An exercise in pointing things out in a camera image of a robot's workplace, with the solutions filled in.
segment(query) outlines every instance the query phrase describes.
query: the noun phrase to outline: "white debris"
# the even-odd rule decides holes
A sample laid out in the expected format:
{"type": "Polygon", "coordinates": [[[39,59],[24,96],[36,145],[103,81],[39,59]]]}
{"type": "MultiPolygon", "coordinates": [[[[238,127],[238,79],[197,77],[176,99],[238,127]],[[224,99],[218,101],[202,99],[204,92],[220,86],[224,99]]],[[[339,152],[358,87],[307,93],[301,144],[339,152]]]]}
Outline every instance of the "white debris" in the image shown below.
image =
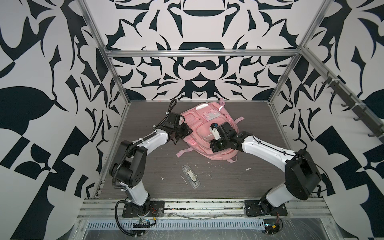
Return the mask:
{"type": "MultiPolygon", "coordinates": [[[[180,177],[182,177],[183,178],[183,176],[181,176],[181,174],[179,174],[180,175],[180,177]]],[[[188,186],[188,183],[187,183],[187,181],[183,178],[183,180],[184,180],[184,182],[185,182],[185,184],[188,186]]]]}

